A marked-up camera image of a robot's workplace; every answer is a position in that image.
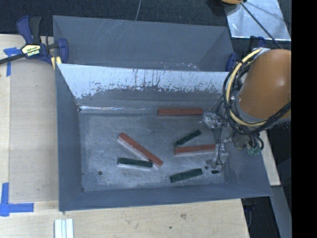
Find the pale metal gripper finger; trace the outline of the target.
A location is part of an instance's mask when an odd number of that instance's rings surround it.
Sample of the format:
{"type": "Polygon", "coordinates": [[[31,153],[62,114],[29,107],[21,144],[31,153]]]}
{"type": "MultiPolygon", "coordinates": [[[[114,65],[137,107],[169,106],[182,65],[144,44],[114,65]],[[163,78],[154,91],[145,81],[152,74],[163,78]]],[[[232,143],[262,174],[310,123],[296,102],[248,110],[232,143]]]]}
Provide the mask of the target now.
{"type": "Polygon", "coordinates": [[[206,160],[206,166],[213,169],[216,169],[218,167],[223,168],[227,157],[228,153],[226,152],[225,144],[217,144],[215,155],[211,159],[206,160]]]}
{"type": "Polygon", "coordinates": [[[203,123],[210,129],[218,129],[222,126],[222,119],[215,113],[203,113],[203,123]]]}

